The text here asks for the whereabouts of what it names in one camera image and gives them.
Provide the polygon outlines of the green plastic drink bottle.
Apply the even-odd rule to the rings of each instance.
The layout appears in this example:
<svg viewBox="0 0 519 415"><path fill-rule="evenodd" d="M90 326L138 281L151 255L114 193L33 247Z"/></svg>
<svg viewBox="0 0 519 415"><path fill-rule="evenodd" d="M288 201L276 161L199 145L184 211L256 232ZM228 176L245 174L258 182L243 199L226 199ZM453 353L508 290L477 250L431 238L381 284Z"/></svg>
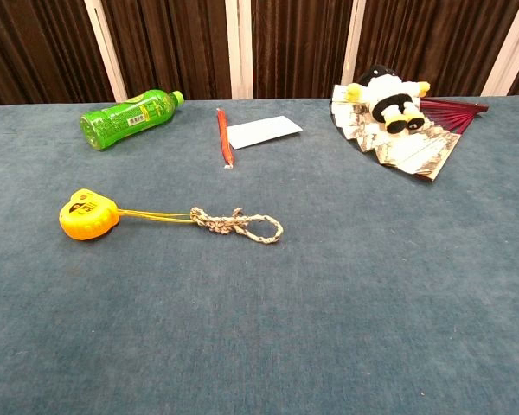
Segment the green plastic drink bottle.
<svg viewBox="0 0 519 415"><path fill-rule="evenodd" d="M80 116L80 129L95 150L105 150L118 141L162 125L184 103L180 91L152 89L114 106Z"/></svg>

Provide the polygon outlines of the dark brown curtain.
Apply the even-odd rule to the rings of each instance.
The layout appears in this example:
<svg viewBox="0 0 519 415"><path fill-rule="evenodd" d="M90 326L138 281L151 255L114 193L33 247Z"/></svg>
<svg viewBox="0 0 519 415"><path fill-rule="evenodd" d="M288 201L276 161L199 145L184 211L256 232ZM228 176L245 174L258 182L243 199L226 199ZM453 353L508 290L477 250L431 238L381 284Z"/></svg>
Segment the dark brown curtain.
<svg viewBox="0 0 519 415"><path fill-rule="evenodd" d="M231 99L224 0L101 0L128 98ZM253 98L341 84L353 0L251 0ZM374 64L434 96L478 96L519 0L367 0L354 81ZM519 74L507 95L519 94ZM0 0L0 105L116 101L84 0Z"/></svg>

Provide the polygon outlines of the white frame post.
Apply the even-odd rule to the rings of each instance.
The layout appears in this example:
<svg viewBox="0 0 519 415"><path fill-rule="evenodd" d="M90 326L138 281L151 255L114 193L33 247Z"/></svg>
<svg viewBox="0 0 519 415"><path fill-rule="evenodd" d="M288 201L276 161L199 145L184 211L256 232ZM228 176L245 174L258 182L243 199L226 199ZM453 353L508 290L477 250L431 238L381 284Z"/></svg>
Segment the white frame post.
<svg viewBox="0 0 519 415"><path fill-rule="evenodd" d="M84 3L93 28L94 37L98 43L113 96L117 102L125 101L128 99L128 95L102 1L84 0Z"/></svg>
<svg viewBox="0 0 519 415"><path fill-rule="evenodd" d="M481 96L506 96L519 74L519 9L484 84Z"/></svg>
<svg viewBox="0 0 519 415"><path fill-rule="evenodd" d="M251 0L224 0L232 99L253 99Z"/></svg>
<svg viewBox="0 0 519 415"><path fill-rule="evenodd" d="M354 81L366 2L367 0L353 0L341 76L342 85L348 85Z"/></svg>

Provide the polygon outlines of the white rectangular card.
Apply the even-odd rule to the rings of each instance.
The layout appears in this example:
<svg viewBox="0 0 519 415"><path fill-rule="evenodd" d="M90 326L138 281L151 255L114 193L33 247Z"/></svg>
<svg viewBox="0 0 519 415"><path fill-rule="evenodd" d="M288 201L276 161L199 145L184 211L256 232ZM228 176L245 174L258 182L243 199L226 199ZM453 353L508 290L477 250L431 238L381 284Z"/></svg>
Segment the white rectangular card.
<svg viewBox="0 0 519 415"><path fill-rule="evenodd" d="M274 138L301 132L303 129L285 116L263 118L260 120L230 125L227 137L235 150L260 144Z"/></svg>

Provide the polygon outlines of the blue table cloth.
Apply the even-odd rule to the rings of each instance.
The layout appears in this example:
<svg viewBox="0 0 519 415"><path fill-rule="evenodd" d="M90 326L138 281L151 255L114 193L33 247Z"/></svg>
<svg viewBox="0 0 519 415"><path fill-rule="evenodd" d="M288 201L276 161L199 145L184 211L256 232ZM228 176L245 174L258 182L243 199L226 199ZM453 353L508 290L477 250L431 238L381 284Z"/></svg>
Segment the blue table cloth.
<svg viewBox="0 0 519 415"><path fill-rule="evenodd" d="M0 106L0 415L519 415L519 96L426 181L325 99L189 101L93 150L83 105ZM227 128L303 130L235 150ZM81 188L135 211L77 240Z"/></svg>

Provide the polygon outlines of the printed paper folding fan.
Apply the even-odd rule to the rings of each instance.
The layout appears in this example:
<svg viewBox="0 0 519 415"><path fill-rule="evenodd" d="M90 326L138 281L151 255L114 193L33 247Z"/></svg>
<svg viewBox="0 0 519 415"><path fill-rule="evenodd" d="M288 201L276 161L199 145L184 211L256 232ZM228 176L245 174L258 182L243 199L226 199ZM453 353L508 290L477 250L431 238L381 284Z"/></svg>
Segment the printed paper folding fan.
<svg viewBox="0 0 519 415"><path fill-rule="evenodd" d="M434 180L471 121L488 106L449 99L415 98L425 115L417 130L398 134L386 132L365 105L345 99L346 87L335 85L330 112L345 139L357 143L363 152L373 151L380 164L405 173Z"/></svg>

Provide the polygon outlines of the yellow tape measure with cord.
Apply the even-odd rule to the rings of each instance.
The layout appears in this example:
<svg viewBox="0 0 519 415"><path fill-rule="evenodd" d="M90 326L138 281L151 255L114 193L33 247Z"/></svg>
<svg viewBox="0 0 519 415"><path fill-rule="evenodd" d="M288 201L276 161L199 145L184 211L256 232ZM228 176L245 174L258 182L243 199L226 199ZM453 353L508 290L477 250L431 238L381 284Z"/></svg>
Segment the yellow tape measure with cord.
<svg viewBox="0 0 519 415"><path fill-rule="evenodd" d="M61 228L77 240L96 239L118 225L123 216L162 222L193 224L190 214L135 211L119 208L116 202L90 189L74 192L59 213Z"/></svg>

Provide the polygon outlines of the black and white plush toy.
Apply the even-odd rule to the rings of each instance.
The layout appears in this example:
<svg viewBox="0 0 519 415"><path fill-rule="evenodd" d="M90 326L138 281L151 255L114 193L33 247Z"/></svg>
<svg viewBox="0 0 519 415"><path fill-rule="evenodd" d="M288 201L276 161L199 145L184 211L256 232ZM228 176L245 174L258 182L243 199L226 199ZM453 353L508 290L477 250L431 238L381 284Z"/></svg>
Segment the black and white plush toy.
<svg viewBox="0 0 519 415"><path fill-rule="evenodd" d="M345 98L365 105L386 132L397 134L423 126L425 116L413 100L425 97L430 88L427 81L404 81L393 69L373 65L358 83L347 85Z"/></svg>

